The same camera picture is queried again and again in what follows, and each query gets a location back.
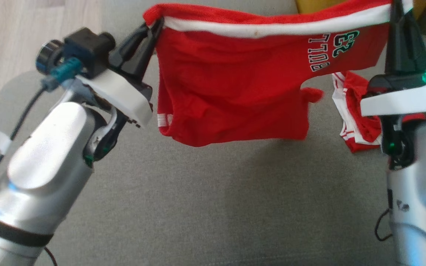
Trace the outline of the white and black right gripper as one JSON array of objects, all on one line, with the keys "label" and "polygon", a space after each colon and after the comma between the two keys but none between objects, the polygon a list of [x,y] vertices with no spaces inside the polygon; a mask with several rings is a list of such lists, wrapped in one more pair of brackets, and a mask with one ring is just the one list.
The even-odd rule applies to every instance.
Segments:
[{"label": "white and black right gripper", "polygon": [[381,150],[389,156],[391,170],[414,162],[414,132],[426,121],[426,46],[413,8],[412,0],[391,2],[386,74],[370,80],[360,102],[363,117],[380,119]]}]

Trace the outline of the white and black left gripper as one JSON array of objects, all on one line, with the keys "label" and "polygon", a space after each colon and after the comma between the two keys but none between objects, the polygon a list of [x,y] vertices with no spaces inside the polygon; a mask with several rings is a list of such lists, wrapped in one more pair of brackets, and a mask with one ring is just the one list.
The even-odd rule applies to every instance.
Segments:
[{"label": "white and black left gripper", "polygon": [[[163,26],[164,20],[156,20],[151,27],[142,24],[135,29],[109,55],[110,67],[120,69],[126,62],[124,72],[135,79],[143,79]],[[76,79],[93,95],[94,106],[111,113],[107,125],[98,128],[87,143],[87,162],[93,163],[108,155],[127,123],[144,128],[152,119],[152,88],[149,85],[132,84],[109,69],[93,79],[80,75]]]}]

